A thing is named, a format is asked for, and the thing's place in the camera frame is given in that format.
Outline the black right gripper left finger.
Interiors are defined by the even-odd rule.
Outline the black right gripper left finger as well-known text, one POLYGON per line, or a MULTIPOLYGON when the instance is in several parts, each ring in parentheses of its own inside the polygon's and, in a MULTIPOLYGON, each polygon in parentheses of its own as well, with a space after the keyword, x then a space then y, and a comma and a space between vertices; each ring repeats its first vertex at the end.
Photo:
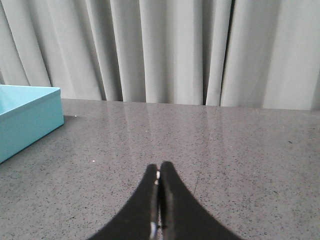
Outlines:
POLYGON ((155 240, 159 220, 159 171, 149 164, 122 209, 91 240, 155 240))

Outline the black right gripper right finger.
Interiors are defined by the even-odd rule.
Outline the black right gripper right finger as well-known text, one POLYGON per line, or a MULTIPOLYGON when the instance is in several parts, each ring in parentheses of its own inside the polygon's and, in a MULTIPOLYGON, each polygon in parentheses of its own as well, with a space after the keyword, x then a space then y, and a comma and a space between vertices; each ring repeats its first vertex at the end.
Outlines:
POLYGON ((160 204, 164 240, 239 240, 193 197, 172 162, 160 167, 160 204))

